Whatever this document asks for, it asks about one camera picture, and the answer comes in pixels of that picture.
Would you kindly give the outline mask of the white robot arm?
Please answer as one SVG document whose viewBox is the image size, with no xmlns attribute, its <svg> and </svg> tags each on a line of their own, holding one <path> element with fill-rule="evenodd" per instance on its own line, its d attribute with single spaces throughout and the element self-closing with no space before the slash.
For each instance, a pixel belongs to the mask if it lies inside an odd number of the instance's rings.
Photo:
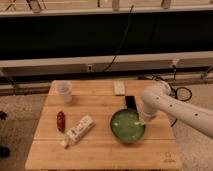
<svg viewBox="0 0 213 171">
<path fill-rule="evenodd" d="M 170 93 L 171 87 L 165 81 L 147 86 L 141 93 L 142 118 L 151 121 L 162 111 L 213 139 L 213 110 L 177 100 Z"/>
</svg>

